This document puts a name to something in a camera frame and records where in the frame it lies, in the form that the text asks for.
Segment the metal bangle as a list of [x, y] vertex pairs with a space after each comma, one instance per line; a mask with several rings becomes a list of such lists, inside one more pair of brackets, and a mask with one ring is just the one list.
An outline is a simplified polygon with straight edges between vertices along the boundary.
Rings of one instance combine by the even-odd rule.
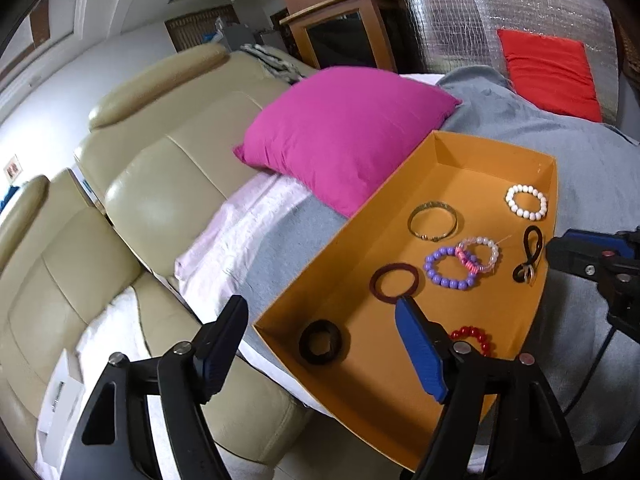
[[458, 229], [458, 213], [454, 207], [438, 200], [415, 206], [407, 220], [409, 233], [426, 242], [439, 242], [453, 236]]

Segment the maroon hair band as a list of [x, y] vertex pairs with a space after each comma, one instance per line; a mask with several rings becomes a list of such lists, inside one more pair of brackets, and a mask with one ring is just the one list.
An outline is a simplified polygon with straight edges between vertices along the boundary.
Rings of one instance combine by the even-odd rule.
[[372, 274], [369, 289], [378, 301], [394, 304], [400, 297], [413, 296], [420, 284], [420, 271], [415, 266], [394, 262], [384, 264]]

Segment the beige leather sofa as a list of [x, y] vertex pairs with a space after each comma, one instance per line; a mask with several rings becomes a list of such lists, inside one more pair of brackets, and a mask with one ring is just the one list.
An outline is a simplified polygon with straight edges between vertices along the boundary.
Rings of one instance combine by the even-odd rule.
[[201, 319], [176, 260], [254, 178], [233, 154], [288, 88], [244, 52], [199, 46], [98, 103], [78, 170], [30, 180], [1, 216], [1, 419], [29, 463], [55, 365], [99, 322], [104, 363], [141, 344], [161, 356]]

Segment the red cushion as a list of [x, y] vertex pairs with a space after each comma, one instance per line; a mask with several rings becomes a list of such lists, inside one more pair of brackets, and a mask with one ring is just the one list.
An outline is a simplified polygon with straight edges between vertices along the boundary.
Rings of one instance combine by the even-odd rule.
[[515, 92], [546, 112], [602, 122], [585, 45], [577, 40], [499, 28]]

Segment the magenta pillow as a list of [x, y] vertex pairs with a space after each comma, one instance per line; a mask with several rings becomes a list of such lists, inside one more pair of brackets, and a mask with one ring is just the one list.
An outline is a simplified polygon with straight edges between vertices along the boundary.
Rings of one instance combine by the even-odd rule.
[[299, 180], [350, 218], [460, 103], [386, 70], [327, 68], [267, 105], [233, 153]]

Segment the silver foil insulation panel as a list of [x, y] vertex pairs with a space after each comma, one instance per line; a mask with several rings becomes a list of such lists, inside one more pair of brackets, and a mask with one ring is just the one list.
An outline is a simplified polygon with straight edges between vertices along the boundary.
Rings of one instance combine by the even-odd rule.
[[603, 119], [617, 120], [618, 63], [613, 19], [603, 0], [401, 0], [427, 73], [468, 65], [500, 73], [498, 29], [580, 41], [586, 48]]

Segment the wooden cabinet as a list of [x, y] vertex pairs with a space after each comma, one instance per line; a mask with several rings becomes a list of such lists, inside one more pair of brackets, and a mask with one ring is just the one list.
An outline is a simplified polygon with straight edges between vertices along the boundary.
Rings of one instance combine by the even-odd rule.
[[399, 0], [326, 0], [281, 21], [309, 66], [372, 67], [408, 74], [420, 67], [408, 13]]

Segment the striped cloth on sofa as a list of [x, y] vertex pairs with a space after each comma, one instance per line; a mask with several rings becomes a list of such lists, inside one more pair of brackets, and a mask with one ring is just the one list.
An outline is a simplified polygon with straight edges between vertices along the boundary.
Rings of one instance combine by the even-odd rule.
[[274, 78], [278, 78], [287, 84], [297, 84], [306, 76], [291, 62], [278, 58], [277, 55], [269, 53], [259, 44], [242, 44], [240, 50], [262, 63], [264, 69]]

